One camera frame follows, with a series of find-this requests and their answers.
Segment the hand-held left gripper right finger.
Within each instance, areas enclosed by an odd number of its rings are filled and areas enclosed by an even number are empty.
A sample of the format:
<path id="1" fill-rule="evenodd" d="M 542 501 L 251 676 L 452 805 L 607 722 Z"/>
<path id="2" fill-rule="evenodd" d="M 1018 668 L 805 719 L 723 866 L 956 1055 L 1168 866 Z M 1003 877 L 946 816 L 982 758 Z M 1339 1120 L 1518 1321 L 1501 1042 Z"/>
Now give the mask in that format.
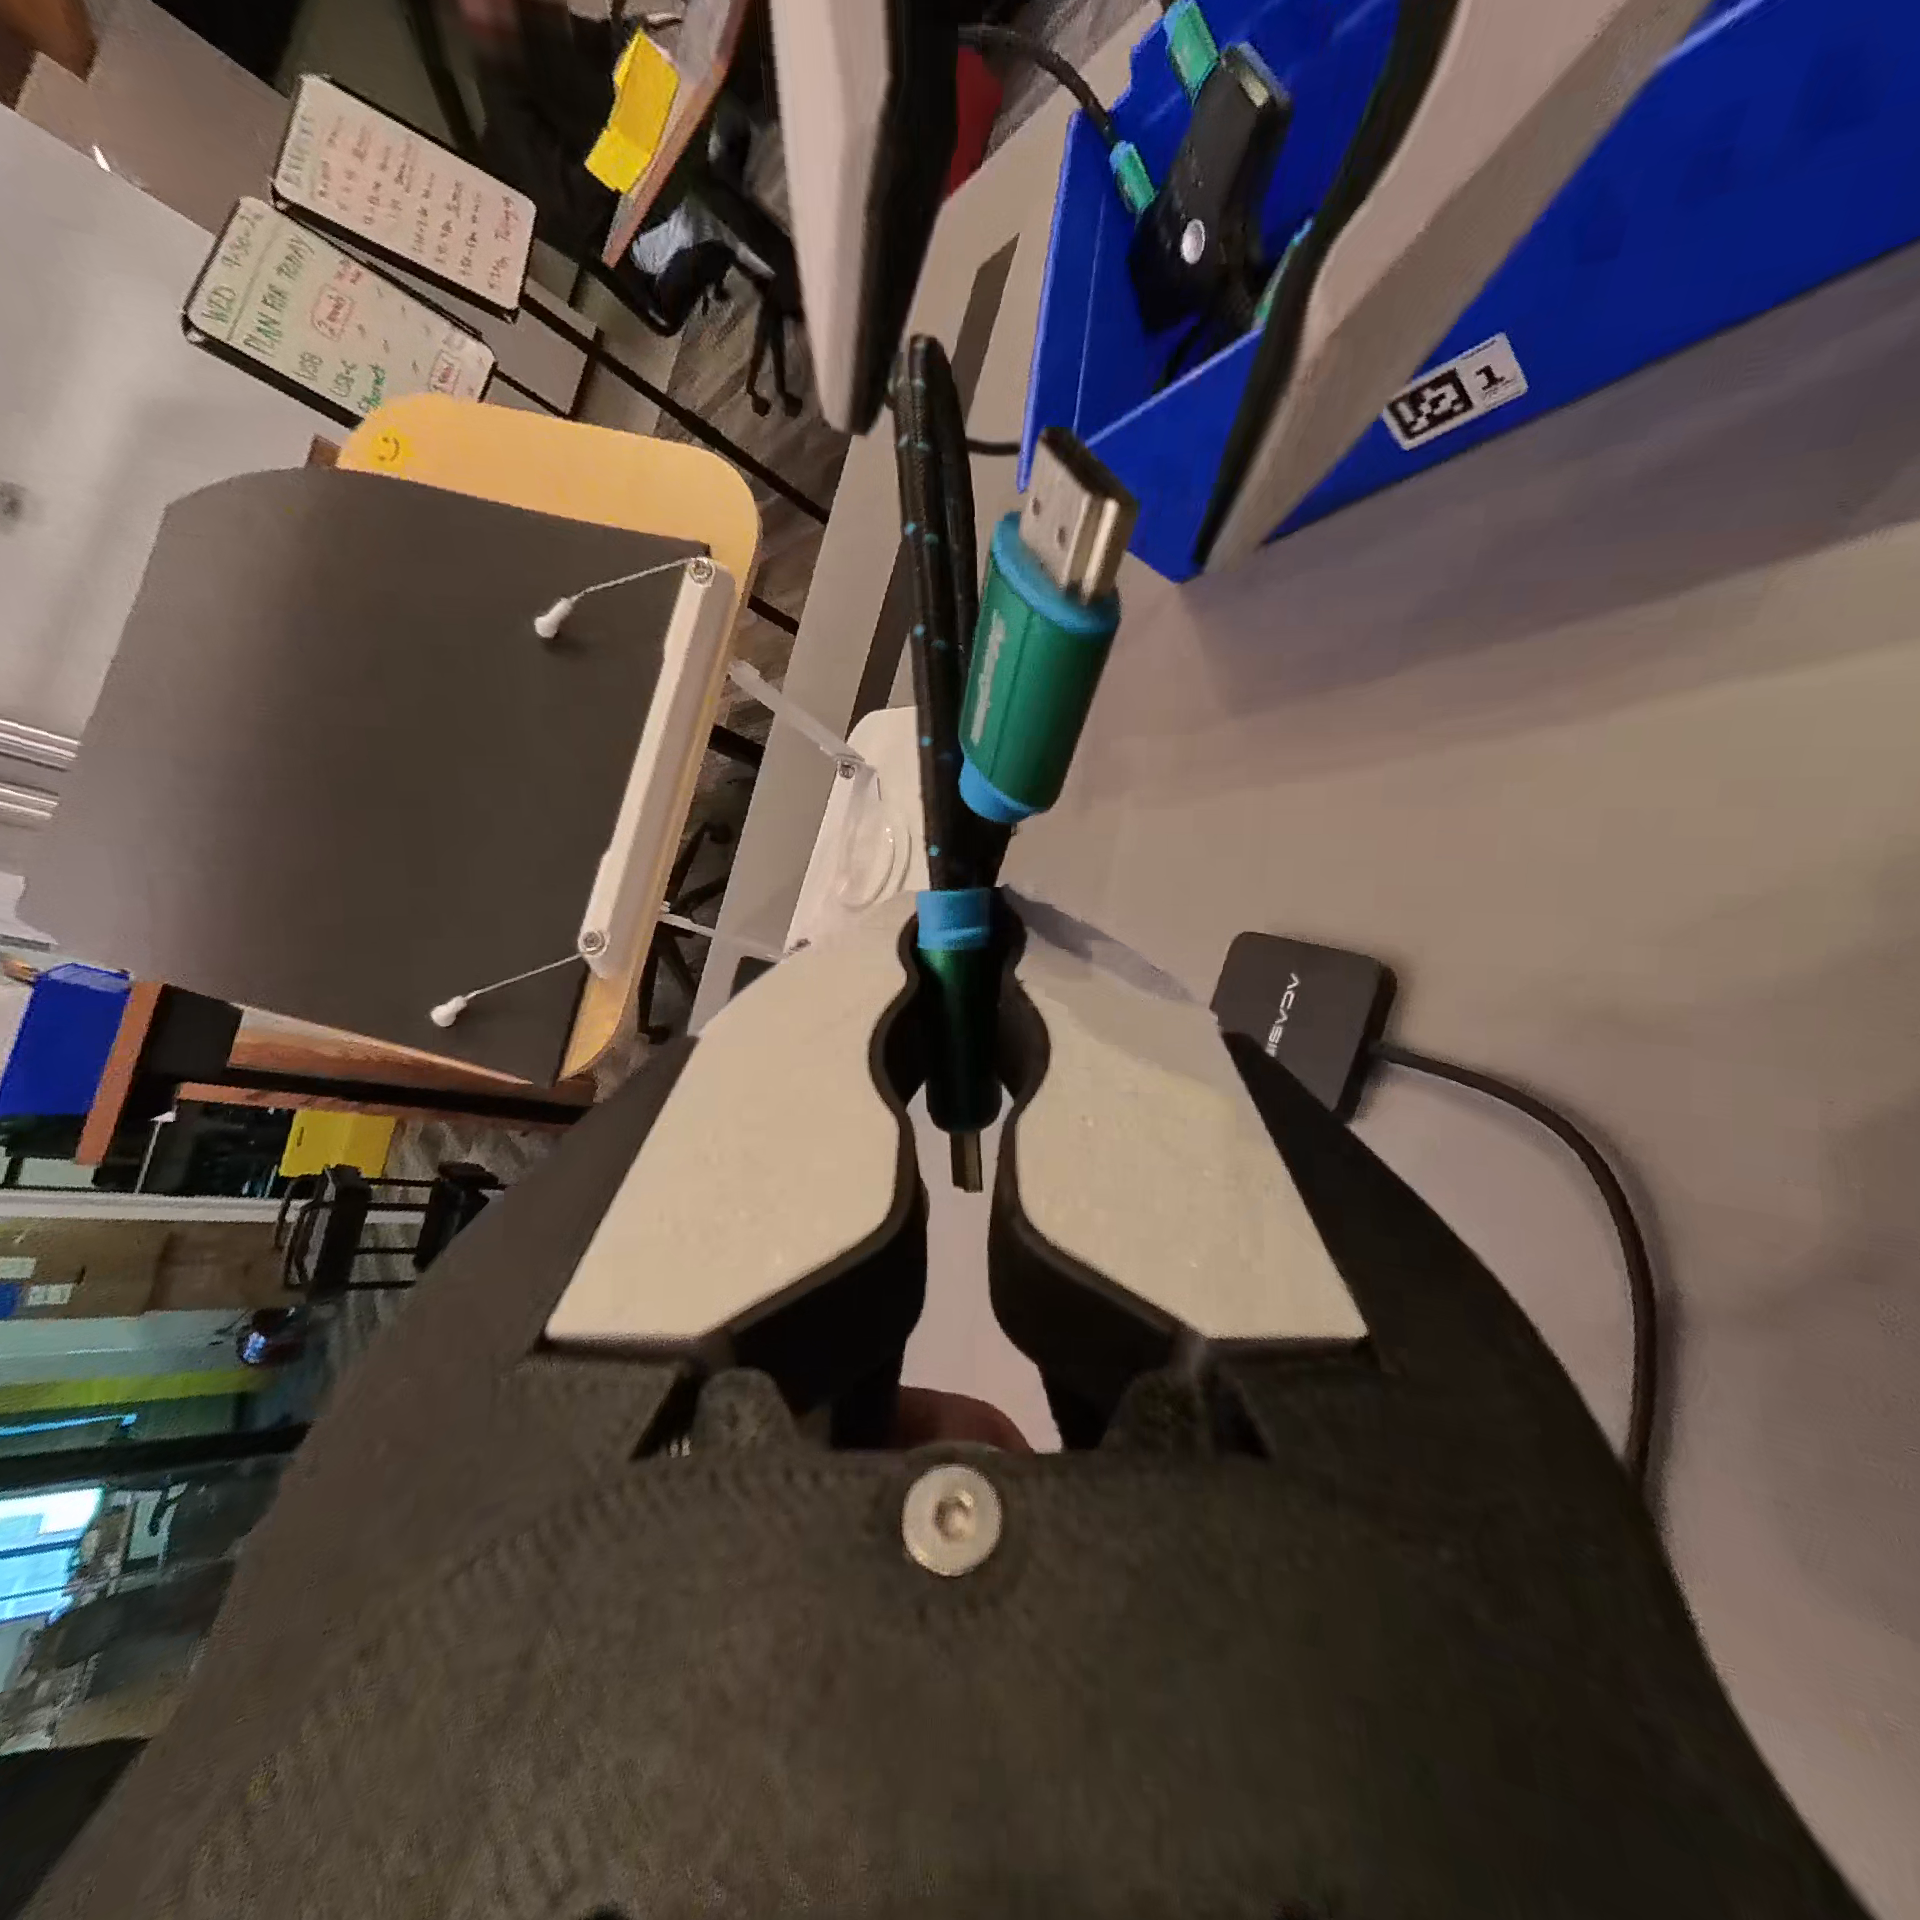
<path id="1" fill-rule="evenodd" d="M 1018 910 L 991 1289 L 1037 1362 L 1344 1353 L 1367 1328 L 1216 1016 L 1116 935 Z"/>

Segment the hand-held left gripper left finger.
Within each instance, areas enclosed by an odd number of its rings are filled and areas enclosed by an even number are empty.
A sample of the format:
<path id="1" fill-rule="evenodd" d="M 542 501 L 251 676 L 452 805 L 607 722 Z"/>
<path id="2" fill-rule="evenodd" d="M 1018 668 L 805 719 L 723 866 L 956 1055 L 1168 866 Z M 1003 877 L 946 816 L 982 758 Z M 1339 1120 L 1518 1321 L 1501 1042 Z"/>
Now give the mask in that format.
<path id="1" fill-rule="evenodd" d="M 906 947 L 906 918 L 859 918 L 705 1027 L 550 1314 L 557 1349 L 903 1354 L 927 1297 L 927 1190 L 883 1058 Z"/>

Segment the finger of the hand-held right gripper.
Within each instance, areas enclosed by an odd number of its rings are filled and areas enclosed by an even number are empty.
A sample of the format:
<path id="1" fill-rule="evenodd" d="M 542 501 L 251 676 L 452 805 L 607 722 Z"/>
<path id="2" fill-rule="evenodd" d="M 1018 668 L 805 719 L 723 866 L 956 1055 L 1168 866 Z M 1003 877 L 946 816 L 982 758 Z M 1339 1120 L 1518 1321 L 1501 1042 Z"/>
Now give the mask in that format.
<path id="1" fill-rule="evenodd" d="M 883 406 L 956 151 L 956 4 L 770 4 L 807 349 L 822 418 Z"/>
<path id="2" fill-rule="evenodd" d="M 1289 250 L 1195 537 L 1247 561 L 1425 363 L 1705 4 L 1405 4 Z"/>

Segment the black hdmi switch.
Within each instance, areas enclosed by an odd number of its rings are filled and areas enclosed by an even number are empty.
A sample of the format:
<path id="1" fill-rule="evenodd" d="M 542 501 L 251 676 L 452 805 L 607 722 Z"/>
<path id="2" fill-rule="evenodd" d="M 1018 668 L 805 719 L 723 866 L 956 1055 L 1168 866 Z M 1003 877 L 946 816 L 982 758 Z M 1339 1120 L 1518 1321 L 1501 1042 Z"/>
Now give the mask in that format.
<path id="1" fill-rule="evenodd" d="M 1175 323 L 1254 323 L 1270 268 L 1263 204 L 1291 126 L 1291 92 L 1254 48 L 1219 52 L 1188 132 L 1130 242 L 1130 282 L 1149 331 Z"/>

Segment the small yellow bin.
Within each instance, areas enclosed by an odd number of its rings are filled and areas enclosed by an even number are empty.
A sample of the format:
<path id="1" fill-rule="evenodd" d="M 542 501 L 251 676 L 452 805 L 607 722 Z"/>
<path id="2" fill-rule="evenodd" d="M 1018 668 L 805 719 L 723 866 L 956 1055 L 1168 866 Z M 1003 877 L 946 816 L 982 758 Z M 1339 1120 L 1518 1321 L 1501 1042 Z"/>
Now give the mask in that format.
<path id="1" fill-rule="evenodd" d="M 630 193 L 664 144 L 680 71 L 650 29 L 637 29 L 612 64 L 612 106 L 587 149 L 587 174 Z"/>

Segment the dark grey rectangular device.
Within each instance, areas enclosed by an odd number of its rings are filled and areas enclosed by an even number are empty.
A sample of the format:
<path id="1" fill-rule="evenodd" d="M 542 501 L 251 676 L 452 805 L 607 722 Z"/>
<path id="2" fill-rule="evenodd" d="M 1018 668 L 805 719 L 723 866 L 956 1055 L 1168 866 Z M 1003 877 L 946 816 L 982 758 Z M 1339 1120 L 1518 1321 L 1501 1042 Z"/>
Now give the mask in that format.
<path id="1" fill-rule="evenodd" d="M 1382 958 L 1240 931 L 1211 1004 L 1223 1032 L 1254 1042 L 1336 1120 L 1355 1120 L 1393 1000 L 1398 974 Z"/>

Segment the black metal cart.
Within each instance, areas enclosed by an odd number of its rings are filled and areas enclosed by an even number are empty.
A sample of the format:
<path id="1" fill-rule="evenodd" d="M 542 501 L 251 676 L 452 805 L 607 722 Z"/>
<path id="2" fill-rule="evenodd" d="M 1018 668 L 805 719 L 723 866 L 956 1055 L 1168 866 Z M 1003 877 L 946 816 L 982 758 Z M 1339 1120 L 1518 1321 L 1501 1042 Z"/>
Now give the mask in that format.
<path id="1" fill-rule="evenodd" d="M 354 1166 L 297 1175 L 274 1220 L 281 1287 L 300 1301 L 406 1289 L 500 1190 L 502 1182 L 472 1161 L 441 1161 L 432 1178 Z"/>

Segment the blue plastic bin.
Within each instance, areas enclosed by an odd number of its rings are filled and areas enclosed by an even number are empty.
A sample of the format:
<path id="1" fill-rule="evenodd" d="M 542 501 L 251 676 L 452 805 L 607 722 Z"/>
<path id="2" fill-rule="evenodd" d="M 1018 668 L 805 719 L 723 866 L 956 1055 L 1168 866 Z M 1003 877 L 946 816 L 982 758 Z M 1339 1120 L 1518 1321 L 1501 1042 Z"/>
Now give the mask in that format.
<path id="1" fill-rule="evenodd" d="M 3 1120 L 83 1120 L 112 1050 L 132 979 L 91 965 L 54 965 L 29 987 L 3 1065 Z"/>
<path id="2" fill-rule="evenodd" d="M 1068 123 L 1018 478 L 1070 428 L 1192 581 L 1254 334 L 1151 328 L 1107 140 Z M 1917 4 L 1706 4 L 1278 537 L 1917 244 Z"/>

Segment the whiteboard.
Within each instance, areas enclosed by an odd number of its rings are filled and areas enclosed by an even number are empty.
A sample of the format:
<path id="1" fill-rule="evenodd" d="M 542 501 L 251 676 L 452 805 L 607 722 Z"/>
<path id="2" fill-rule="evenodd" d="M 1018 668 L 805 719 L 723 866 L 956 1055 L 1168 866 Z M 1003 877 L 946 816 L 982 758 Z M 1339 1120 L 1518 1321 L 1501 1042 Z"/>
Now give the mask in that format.
<path id="1" fill-rule="evenodd" d="M 182 331 L 344 428 L 404 395 L 485 399 L 496 363 L 472 328 L 257 197 L 234 204 Z"/>
<path id="2" fill-rule="evenodd" d="M 535 204 L 325 73 L 300 73 L 267 182 L 315 232 L 515 318 Z"/>

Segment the wooden table with black legs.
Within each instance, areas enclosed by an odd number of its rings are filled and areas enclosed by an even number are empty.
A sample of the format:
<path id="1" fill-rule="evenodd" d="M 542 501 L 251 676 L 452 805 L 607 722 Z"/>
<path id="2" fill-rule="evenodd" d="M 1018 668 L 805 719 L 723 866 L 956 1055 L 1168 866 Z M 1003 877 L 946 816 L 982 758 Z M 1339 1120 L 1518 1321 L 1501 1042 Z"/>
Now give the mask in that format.
<path id="1" fill-rule="evenodd" d="M 445 1116 L 563 1129 L 595 1104 L 595 1078 L 533 1087 L 440 1055 L 305 1021 L 135 976 L 79 1133 L 74 1161 L 97 1168 L 117 1134 L 179 1100 L 257 1111 Z"/>

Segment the white laptop stand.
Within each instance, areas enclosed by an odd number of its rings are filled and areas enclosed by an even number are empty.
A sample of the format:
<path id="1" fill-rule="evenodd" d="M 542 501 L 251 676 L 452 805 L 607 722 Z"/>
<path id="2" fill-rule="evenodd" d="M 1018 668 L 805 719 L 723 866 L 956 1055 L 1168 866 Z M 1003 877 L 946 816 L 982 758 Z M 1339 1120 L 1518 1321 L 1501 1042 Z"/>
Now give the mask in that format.
<path id="1" fill-rule="evenodd" d="M 675 585 L 663 640 L 663 673 L 572 947 L 572 958 L 598 985 L 637 976 L 663 924 L 713 937 L 713 929 L 669 902 L 670 882 L 664 874 L 679 847 L 679 820 L 692 801 L 692 780 L 713 730 L 719 679 L 741 691 L 790 732 L 802 732 L 807 745 L 828 758 L 837 777 L 849 783 L 853 827 L 846 847 L 828 857 L 828 901 L 849 913 L 861 913 L 914 886 L 914 827 L 906 820 L 914 793 L 906 780 L 888 774 L 853 740 L 828 732 L 827 722 L 767 684 L 755 668 L 723 657 L 737 613 L 737 581 L 707 551 L 656 561 L 563 593 L 533 620 L 533 632 L 542 646 L 555 648 L 590 598 L 650 581 Z"/>

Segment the wooden board with black surface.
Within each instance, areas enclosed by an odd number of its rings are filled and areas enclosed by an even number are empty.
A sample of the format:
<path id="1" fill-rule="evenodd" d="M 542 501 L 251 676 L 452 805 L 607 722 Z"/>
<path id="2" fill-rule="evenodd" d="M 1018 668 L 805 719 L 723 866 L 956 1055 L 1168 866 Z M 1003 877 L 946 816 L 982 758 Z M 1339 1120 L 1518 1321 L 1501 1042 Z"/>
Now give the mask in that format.
<path id="1" fill-rule="evenodd" d="M 555 1087 L 632 1029 L 572 958 L 663 673 L 670 581 L 755 581 L 762 507 L 679 443 L 406 395 L 331 466 L 157 519 L 23 913 L 146 979 Z"/>

